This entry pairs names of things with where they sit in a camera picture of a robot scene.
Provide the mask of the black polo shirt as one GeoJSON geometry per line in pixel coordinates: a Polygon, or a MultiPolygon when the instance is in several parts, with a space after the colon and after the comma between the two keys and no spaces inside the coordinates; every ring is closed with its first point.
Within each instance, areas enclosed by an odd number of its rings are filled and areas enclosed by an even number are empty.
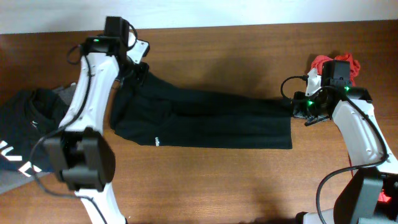
{"type": "Polygon", "coordinates": [[[290,117],[284,100],[179,88],[149,71],[117,90],[109,124],[141,146],[291,149],[290,117]]]}

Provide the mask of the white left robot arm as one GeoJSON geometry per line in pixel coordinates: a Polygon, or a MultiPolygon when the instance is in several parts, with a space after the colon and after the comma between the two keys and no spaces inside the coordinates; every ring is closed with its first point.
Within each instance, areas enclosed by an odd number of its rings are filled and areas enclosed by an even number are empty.
{"type": "Polygon", "coordinates": [[[66,115],[42,140],[54,174],[81,200],[92,223],[126,223],[113,192],[114,152],[103,137],[103,121],[115,79],[143,66],[148,42],[129,36],[89,37],[78,46],[81,70],[66,115]]]}

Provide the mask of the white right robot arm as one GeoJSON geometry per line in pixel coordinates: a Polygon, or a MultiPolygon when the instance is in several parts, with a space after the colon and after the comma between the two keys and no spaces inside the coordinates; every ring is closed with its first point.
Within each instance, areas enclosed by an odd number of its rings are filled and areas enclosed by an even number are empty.
{"type": "Polygon", "coordinates": [[[338,127],[351,165],[324,177],[316,192],[316,212],[299,213],[297,223],[397,223],[397,158],[378,126],[372,99],[364,88],[324,86],[313,93],[298,91],[295,110],[310,115],[327,113],[338,127]],[[322,210],[323,186],[332,177],[353,177],[335,201],[322,210]]]}

